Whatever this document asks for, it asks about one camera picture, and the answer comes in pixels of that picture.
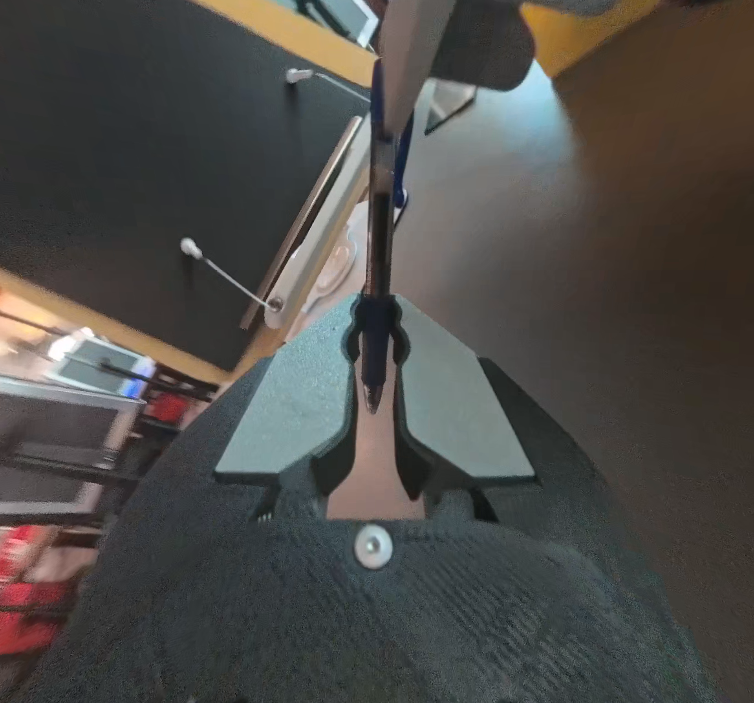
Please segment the pale flat board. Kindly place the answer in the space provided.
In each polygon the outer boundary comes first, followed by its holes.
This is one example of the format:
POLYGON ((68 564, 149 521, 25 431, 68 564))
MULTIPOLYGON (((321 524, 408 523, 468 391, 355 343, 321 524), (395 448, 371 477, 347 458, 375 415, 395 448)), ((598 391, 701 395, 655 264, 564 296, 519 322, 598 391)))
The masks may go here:
POLYGON ((425 135, 437 131, 448 121, 474 105, 477 91, 476 86, 436 80, 425 123, 425 135))

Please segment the red bag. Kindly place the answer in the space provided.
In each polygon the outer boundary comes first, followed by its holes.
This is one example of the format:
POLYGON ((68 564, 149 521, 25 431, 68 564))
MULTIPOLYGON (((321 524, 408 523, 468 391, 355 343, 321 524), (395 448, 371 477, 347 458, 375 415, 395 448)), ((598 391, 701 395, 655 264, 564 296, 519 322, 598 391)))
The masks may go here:
POLYGON ((75 601, 76 582, 40 582, 29 577, 47 550, 44 527, 2 529, 1 657, 24 658, 55 640, 75 601))

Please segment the black shelf rack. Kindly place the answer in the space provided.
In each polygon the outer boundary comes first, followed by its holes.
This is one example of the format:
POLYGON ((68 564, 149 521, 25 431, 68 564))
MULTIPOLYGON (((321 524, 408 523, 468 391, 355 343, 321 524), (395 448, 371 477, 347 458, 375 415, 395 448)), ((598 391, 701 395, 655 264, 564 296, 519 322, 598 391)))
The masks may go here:
POLYGON ((127 445, 144 402, 1 378, 1 525, 93 526, 139 476, 127 445))

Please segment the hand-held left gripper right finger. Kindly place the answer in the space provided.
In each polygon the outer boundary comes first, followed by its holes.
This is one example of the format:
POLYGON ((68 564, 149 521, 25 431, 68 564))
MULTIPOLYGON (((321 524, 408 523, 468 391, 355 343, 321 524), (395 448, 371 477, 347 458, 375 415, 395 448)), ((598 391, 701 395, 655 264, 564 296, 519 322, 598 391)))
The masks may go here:
POLYGON ((406 298, 394 302, 395 461, 410 500, 534 482, 478 356, 406 298))

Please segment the blue ballpoint pen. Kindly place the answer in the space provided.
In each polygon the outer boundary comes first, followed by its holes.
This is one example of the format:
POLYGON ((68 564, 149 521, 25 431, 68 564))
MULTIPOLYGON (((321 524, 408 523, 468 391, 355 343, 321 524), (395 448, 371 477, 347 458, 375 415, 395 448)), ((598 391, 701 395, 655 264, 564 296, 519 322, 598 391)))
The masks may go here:
POLYGON ((387 377, 388 344, 396 315, 391 293, 394 212, 406 204, 404 174, 410 152, 414 115, 400 134, 384 124, 384 68, 378 58, 370 89, 370 179, 366 279, 357 307, 361 325, 361 378, 366 409, 379 409, 387 377))

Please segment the black wooden-framed book stand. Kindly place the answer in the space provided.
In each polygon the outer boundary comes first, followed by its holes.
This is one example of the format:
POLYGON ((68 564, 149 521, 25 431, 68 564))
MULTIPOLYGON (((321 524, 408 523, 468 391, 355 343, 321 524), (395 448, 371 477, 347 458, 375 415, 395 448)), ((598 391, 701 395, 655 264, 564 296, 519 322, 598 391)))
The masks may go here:
POLYGON ((367 112, 191 0, 2 1, 2 290, 219 383, 367 112))

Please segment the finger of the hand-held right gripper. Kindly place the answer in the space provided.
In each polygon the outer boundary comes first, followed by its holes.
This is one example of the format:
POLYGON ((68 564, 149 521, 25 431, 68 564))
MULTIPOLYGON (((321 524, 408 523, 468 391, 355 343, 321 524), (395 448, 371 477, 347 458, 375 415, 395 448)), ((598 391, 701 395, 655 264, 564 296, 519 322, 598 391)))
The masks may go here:
POLYGON ((383 124, 405 128, 457 0, 389 0, 382 25, 383 124))

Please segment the white stand base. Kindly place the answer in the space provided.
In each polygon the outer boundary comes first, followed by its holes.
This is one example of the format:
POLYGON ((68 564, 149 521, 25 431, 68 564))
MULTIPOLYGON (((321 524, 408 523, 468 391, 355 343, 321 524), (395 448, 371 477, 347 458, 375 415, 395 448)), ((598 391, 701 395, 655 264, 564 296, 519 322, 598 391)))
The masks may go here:
POLYGON ((367 202, 357 203, 293 322, 289 340, 345 298, 361 291, 366 277, 367 216, 367 202))

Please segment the yellow box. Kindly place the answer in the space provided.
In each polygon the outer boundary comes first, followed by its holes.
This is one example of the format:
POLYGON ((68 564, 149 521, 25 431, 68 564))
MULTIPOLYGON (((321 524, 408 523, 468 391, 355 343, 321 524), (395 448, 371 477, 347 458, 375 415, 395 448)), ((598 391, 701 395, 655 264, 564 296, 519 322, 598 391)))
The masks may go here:
POLYGON ((555 79, 650 15, 658 4, 659 0, 619 0, 598 16, 584 17, 526 3, 521 13, 533 35, 539 66, 555 79))

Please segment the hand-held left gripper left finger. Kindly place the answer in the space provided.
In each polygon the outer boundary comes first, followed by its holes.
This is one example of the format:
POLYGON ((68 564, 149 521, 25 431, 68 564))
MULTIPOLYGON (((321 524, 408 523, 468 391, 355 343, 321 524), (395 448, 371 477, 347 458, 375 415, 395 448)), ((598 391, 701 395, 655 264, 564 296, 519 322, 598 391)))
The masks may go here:
POLYGON ((219 483, 284 489, 310 475, 327 498, 344 482, 355 457, 360 298, 346 297, 277 350, 216 464, 219 483))

